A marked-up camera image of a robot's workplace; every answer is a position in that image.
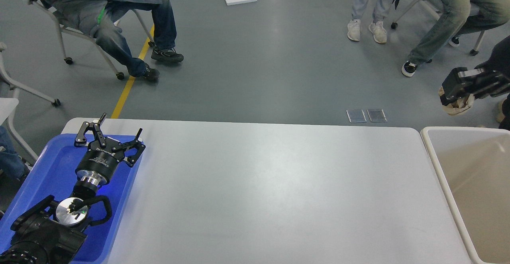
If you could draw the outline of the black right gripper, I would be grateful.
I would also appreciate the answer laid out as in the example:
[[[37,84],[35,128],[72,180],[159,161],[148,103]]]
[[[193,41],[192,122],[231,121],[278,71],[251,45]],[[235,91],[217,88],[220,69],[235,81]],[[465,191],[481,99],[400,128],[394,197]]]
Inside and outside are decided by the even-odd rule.
[[[444,93],[440,94],[440,101],[443,106],[448,106],[471,95],[475,99],[488,96],[495,98],[509,93],[509,83],[509,73],[484,68],[468,70],[467,67],[456,67],[441,84]]]

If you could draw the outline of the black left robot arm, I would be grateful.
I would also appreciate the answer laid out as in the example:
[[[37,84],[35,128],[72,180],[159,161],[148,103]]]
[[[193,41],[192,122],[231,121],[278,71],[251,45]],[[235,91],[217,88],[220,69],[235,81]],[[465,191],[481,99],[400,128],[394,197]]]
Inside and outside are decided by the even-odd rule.
[[[146,146],[104,135],[105,115],[51,139],[1,220],[2,264],[100,264],[109,255]]]

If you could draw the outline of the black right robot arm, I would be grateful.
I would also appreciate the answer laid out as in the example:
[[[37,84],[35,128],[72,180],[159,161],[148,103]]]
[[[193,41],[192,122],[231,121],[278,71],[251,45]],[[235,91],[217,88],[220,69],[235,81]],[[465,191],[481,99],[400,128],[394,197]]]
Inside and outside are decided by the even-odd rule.
[[[499,123],[499,129],[510,129],[509,47],[510,37],[506,37],[494,46],[489,59],[484,63],[472,70],[455,67],[450,71],[438,92],[441,106],[448,115],[466,113],[477,99],[507,94],[506,99],[498,104],[496,121]]]

